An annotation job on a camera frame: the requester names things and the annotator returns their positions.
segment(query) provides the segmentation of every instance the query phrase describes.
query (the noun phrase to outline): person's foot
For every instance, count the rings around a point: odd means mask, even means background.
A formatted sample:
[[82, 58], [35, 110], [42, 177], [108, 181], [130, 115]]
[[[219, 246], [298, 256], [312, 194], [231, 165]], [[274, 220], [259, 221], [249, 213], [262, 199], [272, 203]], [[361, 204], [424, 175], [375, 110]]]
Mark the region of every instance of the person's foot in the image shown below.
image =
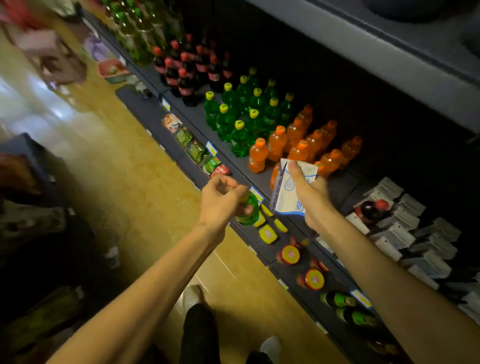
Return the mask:
[[179, 298], [180, 307], [185, 312], [190, 310], [197, 303], [203, 303], [203, 301], [204, 295], [202, 287], [198, 284], [186, 286]]
[[280, 345], [280, 339], [278, 336], [272, 335], [265, 340], [260, 347], [260, 352], [267, 354], [273, 364], [280, 364], [282, 346]]

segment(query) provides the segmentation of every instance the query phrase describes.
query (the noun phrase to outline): orange drink bottle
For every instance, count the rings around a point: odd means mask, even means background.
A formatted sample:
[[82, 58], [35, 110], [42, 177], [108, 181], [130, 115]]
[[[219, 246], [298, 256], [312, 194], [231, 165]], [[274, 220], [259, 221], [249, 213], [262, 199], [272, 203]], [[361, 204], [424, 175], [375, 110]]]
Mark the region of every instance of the orange drink bottle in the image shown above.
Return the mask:
[[355, 136], [352, 140], [347, 140], [343, 145], [342, 145], [342, 163], [340, 164], [340, 167], [338, 167], [339, 170], [344, 170], [347, 167], [347, 164], [355, 158], [358, 153], [360, 153], [361, 149], [361, 143], [363, 142], [363, 139], [361, 136]]
[[310, 104], [306, 104], [302, 111], [297, 114], [297, 118], [302, 120], [304, 130], [307, 131], [313, 121], [313, 108]]
[[317, 176], [325, 175], [325, 166], [320, 161], [315, 162], [315, 165], [318, 167]]
[[268, 156], [268, 148], [265, 139], [258, 138], [254, 145], [250, 147], [250, 159], [248, 167], [254, 173], [259, 173], [265, 169], [265, 159]]
[[287, 128], [287, 143], [283, 148], [285, 153], [288, 153], [292, 146], [295, 146], [299, 143], [299, 141], [303, 138], [303, 134], [305, 133], [305, 128], [303, 126], [303, 122], [299, 118], [295, 118], [292, 124], [290, 124]]
[[320, 129], [317, 129], [305, 138], [308, 143], [307, 162], [313, 163], [313, 161], [316, 160], [317, 154], [319, 152], [322, 152], [322, 136], [322, 131]]
[[300, 140], [299, 143], [290, 149], [288, 159], [306, 160], [308, 157], [308, 143], [306, 140]]
[[287, 130], [279, 125], [268, 138], [268, 159], [278, 162], [283, 155], [283, 148], [287, 144]]
[[336, 120], [330, 120], [327, 124], [320, 128], [322, 131], [322, 144], [323, 149], [327, 149], [328, 145], [335, 138], [336, 135]]
[[273, 167], [272, 178], [270, 178], [270, 189], [272, 191], [275, 188], [275, 180], [276, 180], [276, 175], [278, 174], [279, 168], [280, 168], [280, 162], [275, 164], [275, 167]]
[[328, 176], [330, 173], [340, 167], [342, 162], [342, 153], [338, 149], [332, 150], [330, 153], [326, 153], [320, 158], [320, 163], [324, 165], [324, 176]]

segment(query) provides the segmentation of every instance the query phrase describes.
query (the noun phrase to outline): tiled floor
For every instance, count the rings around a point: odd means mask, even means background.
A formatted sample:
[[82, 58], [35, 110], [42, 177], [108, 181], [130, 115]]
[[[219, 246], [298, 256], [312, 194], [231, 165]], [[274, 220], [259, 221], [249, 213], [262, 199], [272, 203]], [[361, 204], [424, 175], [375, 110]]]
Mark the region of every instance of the tiled floor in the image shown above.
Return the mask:
[[[52, 20], [78, 51], [67, 26]], [[22, 53], [0, 37], [0, 121], [3, 138], [29, 133], [55, 156], [55, 173], [94, 230], [108, 227], [120, 246], [120, 270], [130, 280], [145, 271], [194, 224], [200, 193], [148, 136], [88, 62], [88, 79], [49, 91]], [[271, 334], [283, 363], [346, 363], [297, 302], [227, 227], [225, 240], [198, 270], [215, 312], [225, 364], [243, 364]], [[176, 363], [184, 316], [174, 309], [156, 343]]]

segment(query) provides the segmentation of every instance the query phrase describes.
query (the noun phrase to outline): person's left hand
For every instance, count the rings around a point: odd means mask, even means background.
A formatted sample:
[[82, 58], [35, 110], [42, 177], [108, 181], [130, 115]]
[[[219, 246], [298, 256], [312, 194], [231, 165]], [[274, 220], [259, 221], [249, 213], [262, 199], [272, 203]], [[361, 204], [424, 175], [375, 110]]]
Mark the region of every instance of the person's left hand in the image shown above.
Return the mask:
[[253, 206], [240, 203], [249, 193], [248, 187], [238, 184], [228, 176], [215, 176], [202, 189], [198, 225], [212, 234], [212, 243], [220, 244], [225, 237], [225, 227], [233, 216], [248, 215]]

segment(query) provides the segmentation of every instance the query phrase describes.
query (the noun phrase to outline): forearm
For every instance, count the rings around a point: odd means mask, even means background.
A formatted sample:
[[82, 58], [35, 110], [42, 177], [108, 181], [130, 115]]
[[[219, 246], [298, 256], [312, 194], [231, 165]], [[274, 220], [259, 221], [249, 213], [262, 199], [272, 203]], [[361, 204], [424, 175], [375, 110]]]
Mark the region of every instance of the forearm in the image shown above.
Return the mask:
[[473, 363], [480, 328], [407, 273], [331, 205], [314, 212], [315, 229], [345, 264], [416, 364]]
[[196, 270], [212, 252], [211, 239], [204, 228], [195, 227], [82, 326], [48, 364], [128, 363], [125, 360], [129, 357], [133, 363], [147, 346], [156, 325], [166, 318]]

